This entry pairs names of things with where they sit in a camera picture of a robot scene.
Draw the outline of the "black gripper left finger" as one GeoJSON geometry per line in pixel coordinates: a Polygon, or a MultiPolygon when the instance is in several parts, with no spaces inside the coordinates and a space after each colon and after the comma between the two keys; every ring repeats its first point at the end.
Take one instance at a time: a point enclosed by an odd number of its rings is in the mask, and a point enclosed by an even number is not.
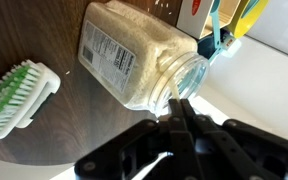
{"type": "Polygon", "coordinates": [[[202,180],[199,159],[196,156],[191,133],[187,129],[182,104],[179,100],[169,101],[171,117],[168,126],[173,153],[175,175],[180,180],[202,180]]]}

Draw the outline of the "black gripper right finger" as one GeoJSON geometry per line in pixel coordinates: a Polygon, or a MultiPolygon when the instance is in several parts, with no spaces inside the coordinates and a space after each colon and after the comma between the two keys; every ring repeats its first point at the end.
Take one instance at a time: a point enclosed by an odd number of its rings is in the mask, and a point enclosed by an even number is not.
{"type": "Polygon", "coordinates": [[[180,105],[208,180],[273,180],[210,116],[197,115],[186,99],[180,105]]]}

